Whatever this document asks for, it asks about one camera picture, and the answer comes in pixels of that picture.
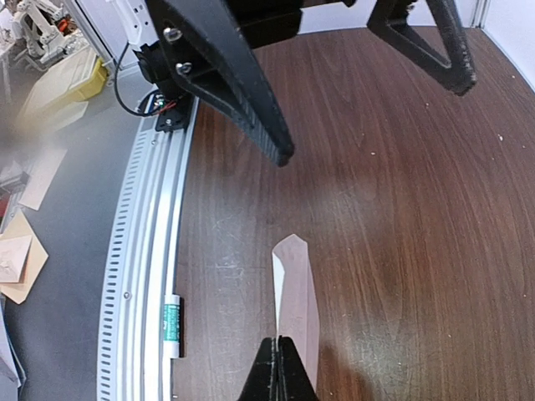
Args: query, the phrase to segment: aluminum rail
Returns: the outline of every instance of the aluminum rail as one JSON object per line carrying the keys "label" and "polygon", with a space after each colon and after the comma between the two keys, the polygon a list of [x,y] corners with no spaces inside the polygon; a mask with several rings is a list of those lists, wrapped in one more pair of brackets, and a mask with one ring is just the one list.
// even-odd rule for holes
{"label": "aluminum rail", "polygon": [[173,294],[186,170],[198,99],[186,130],[140,123],[110,240],[99,320],[97,399],[172,400],[163,351],[165,296]]}

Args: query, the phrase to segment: white panel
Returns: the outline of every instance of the white panel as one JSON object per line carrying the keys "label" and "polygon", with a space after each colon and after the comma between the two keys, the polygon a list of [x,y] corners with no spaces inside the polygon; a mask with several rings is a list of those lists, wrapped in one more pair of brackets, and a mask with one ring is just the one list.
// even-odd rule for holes
{"label": "white panel", "polygon": [[[375,3],[376,0],[357,0],[357,3],[351,8],[345,7],[343,3],[305,8],[299,32],[311,33],[365,27]],[[462,24],[469,27],[477,0],[456,0],[456,3]],[[416,26],[435,25],[431,12],[423,0],[415,4],[415,9],[410,13],[409,21]]]}
{"label": "white panel", "polygon": [[535,90],[535,2],[492,0],[483,26]]}
{"label": "white panel", "polygon": [[11,31],[11,13],[9,13],[7,8],[0,11],[0,28],[9,29]]}
{"label": "white panel", "polygon": [[[115,59],[118,59],[126,44],[126,33],[120,22],[120,15],[112,3],[105,0],[76,0],[90,20],[97,34]],[[122,63],[128,67],[137,63],[135,55],[129,51]]]}

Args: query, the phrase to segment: screw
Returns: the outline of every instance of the screw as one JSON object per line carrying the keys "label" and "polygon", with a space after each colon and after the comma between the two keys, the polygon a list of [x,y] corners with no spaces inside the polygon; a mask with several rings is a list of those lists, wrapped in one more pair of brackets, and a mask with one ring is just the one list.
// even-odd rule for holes
{"label": "screw", "polygon": [[164,29],[164,38],[168,43],[174,43],[182,37],[182,32],[176,28]]}
{"label": "screw", "polygon": [[188,75],[191,72],[191,63],[177,63],[175,66],[176,73],[179,75]]}

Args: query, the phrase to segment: green label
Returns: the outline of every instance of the green label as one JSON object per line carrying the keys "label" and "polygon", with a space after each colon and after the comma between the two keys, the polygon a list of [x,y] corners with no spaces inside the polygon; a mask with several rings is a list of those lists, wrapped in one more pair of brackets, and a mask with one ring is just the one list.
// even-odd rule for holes
{"label": "green label", "polygon": [[173,343],[179,342],[179,322],[180,308],[178,305],[165,305],[164,307],[164,336],[165,341]]}

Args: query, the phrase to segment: dark wood surface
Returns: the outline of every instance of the dark wood surface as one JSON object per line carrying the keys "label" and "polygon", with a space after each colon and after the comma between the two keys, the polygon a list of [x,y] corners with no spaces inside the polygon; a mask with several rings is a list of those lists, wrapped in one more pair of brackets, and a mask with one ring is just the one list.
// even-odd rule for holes
{"label": "dark wood surface", "polygon": [[201,108],[179,399],[237,398],[275,333],[270,252],[292,233],[316,283],[320,399],[535,399],[535,95],[469,38],[479,82],[461,99],[366,30],[259,51],[297,145],[283,169]]}

